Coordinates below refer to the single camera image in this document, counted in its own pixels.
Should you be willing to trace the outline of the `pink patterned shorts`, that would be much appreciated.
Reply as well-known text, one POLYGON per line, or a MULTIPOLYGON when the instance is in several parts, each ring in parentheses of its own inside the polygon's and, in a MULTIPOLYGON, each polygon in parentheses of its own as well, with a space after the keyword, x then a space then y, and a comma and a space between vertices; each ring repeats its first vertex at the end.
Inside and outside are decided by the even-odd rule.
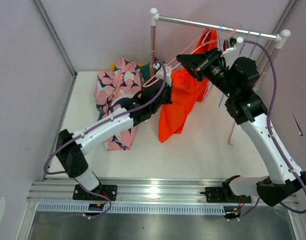
MULTIPOLYGON (((113 70, 100 70, 94 90, 99 120, 107 117, 142 90, 140 67, 132 60, 120 58, 113 70)), ((107 151, 130 150, 138 128, 124 130, 104 142, 107 151)))

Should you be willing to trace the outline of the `orange shorts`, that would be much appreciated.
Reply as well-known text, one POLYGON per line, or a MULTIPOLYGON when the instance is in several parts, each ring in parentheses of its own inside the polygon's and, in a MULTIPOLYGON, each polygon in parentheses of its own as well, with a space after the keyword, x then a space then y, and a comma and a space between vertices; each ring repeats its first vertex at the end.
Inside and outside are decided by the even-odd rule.
POLYGON ((174 134, 182 133, 195 103, 203 102, 209 90, 207 78, 197 81, 184 68, 174 71, 171 79, 172 104, 164 104, 159 116, 158 139, 161 143, 174 134))

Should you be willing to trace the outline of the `teal shorts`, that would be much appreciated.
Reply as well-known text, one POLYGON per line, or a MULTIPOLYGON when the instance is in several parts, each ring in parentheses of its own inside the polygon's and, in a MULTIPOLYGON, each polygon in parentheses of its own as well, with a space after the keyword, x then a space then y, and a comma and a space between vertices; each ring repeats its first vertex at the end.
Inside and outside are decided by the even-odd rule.
POLYGON ((95 107, 99 119, 107 116, 121 104, 132 98, 149 79, 149 66, 120 58, 116 71, 100 70, 94 90, 95 107))

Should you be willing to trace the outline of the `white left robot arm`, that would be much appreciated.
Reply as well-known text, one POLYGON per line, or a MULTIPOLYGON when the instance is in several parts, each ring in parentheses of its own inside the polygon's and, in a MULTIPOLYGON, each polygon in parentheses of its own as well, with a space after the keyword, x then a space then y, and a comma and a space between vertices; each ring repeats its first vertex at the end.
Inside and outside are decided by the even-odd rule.
POLYGON ((105 140, 149 120, 164 104, 171 104, 172 85, 160 79, 128 99, 117 110, 96 123, 73 133, 58 134, 56 157, 64 172, 84 188, 90 200, 101 196, 100 180, 91 171, 85 156, 105 140))

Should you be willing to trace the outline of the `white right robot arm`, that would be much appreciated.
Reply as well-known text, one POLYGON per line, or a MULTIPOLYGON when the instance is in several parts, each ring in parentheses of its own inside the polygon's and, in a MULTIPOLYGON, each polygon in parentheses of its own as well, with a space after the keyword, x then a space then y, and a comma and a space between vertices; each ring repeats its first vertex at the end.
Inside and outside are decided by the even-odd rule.
POLYGON ((273 207, 306 186, 306 171, 283 147, 269 120, 268 109, 253 90, 260 76, 254 60, 238 57, 228 67, 217 48, 198 54, 179 54, 176 60, 197 81, 208 79, 227 96, 227 112, 251 139, 268 171, 264 177, 235 175, 225 180, 221 189, 225 201, 254 196, 273 207))

